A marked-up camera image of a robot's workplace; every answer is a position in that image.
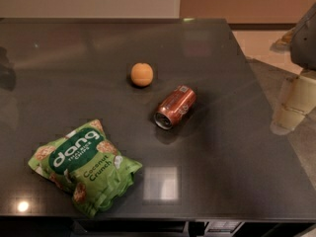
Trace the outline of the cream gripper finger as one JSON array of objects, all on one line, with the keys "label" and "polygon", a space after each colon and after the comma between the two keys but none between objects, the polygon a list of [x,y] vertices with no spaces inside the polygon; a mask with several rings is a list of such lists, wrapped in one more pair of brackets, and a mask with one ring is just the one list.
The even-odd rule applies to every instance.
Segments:
[{"label": "cream gripper finger", "polygon": [[304,118],[303,111],[280,104],[275,107],[270,129],[276,135],[287,135],[293,132]]},{"label": "cream gripper finger", "polygon": [[299,75],[287,77],[279,100],[285,110],[308,115],[316,107],[316,71],[303,70]]}]

